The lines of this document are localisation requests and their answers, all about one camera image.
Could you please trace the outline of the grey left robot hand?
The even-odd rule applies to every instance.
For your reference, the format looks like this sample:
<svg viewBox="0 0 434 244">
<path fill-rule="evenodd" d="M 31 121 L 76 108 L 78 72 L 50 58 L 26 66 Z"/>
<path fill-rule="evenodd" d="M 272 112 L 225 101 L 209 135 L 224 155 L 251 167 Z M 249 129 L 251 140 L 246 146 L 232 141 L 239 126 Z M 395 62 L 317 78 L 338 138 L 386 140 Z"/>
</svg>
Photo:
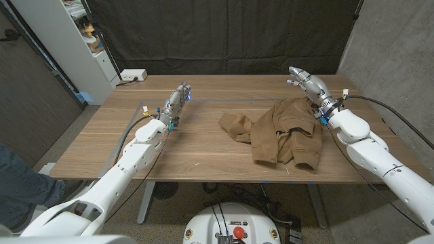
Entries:
<svg viewBox="0 0 434 244">
<path fill-rule="evenodd" d="M 178 126 L 180 113 L 190 98 L 191 86 L 186 81 L 183 81 L 165 101 L 163 108 L 159 112 L 159 120 L 166 125 L 169 131 Z"/>
</svg>

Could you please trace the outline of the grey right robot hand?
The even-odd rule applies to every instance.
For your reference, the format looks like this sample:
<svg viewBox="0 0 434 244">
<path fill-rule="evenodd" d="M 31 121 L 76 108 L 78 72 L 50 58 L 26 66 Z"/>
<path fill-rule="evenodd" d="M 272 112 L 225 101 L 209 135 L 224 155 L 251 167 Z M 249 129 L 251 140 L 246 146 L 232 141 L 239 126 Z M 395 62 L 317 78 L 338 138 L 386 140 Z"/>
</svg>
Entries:
<svg viewBox="0 0 434 244">
<path fill-rule="evenodd" d="M 289 67 L 289 72 L 295 80 L 288 79 L 287 83 L 306 92 L 308 99 L 318 106 L 314 109 L 314 117 L 322 123 L 327 123 L 333 113 L 338 111 L 341 102 L 333 99 L 326 84 L 319 77 L 293 66 Z"/>
</svg>

